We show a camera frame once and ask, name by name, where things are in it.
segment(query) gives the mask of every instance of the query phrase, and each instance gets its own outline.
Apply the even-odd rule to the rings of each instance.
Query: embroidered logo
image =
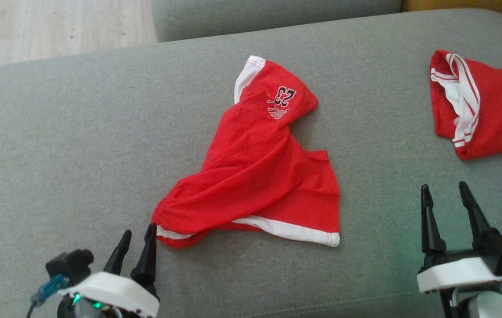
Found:
[[[279,87],[277,96],[272,101],[267,101],[267,103],[273,103],[273,107],[268,107],[267,110],[269,114],[273,116],[274,119],[281,119],[289,109],[284,109],[288,106],[288,101],[294,97],[296,91],[284,86]]]

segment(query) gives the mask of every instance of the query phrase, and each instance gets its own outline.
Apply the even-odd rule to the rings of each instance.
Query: blue connector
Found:
[[[66,287],[67,282],[65,282],[65,278],[61,274],[58,274],[39,288],[39,290],[31,297],[31,303],[35,303],[37,307],[41,306],[49,297]]]

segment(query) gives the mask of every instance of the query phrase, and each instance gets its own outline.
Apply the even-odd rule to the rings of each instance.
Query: folded red garment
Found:
[[[460,159],[502,152],[502,69],[436,51],[430,63],[435,133]]]
[[[211,229],[262,230],[339,244],[339,189],[326,151],[305,151],[288,125],[318,99],[283,67],[251,56],[199,173],[156,206],[157,238],[182,248]]]

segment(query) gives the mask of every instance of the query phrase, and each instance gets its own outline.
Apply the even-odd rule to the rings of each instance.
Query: gray fabric surface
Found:
[[[341,244],[215,231],[159,245],[159,317],[441,317],[438,296],[417,294],[419,188],[449,248],[470,247],[457,182],[502,232],[502,155],[462,162],[434,135],[436,49],[502,67],[502,15],[413,12],[0,67],[0,317],[24,316],[60,252],[90,248],[102,269],[125,229],[129,273],[156,203],[200,168],[250,54],[319,98],[293,133],[328,150]]]
[[[400,11],[401,0],[152,0],[159,42]]]

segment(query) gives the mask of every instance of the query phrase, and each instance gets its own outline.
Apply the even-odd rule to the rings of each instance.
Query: wooden floor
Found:
[[[0,0],[0,65],[153,43],[150,0]]]

